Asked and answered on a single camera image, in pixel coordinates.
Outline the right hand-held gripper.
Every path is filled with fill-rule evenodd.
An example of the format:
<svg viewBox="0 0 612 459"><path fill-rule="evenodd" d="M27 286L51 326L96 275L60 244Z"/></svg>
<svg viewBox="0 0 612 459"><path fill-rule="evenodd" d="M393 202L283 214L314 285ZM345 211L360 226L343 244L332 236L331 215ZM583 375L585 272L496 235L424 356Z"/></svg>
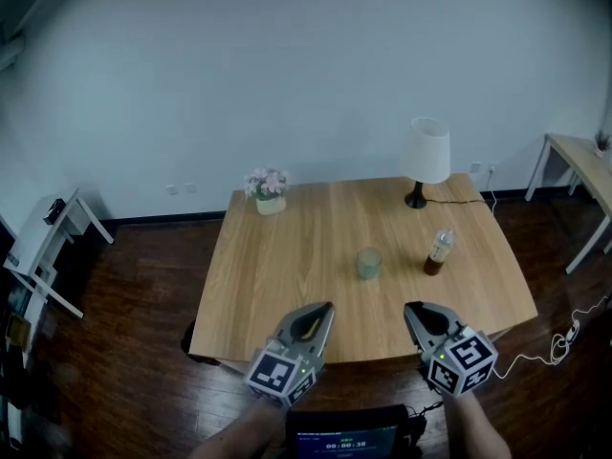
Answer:
<svg viewBox="0 0 612 459"><path fill-rule="evenodd" d="M414 301L404 305L404 322L413 343L429 348L429 337L447 337L426 358L425 379L437 391L460 398L484 383L498 353L482 331L462 321L450 308Z"/></svg>

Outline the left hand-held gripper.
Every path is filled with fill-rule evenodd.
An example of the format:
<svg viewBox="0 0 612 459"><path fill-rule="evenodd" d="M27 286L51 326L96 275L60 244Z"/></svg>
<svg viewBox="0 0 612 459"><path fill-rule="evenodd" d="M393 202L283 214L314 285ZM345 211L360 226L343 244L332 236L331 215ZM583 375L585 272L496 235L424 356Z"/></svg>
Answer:
<svg viewBox="0 0 612 459"><path fill-rule="evenodd" d="M308 304L287 314L253 356L245 385L274 404L295 405L317 383L334 318L331 302Z"/></svg>

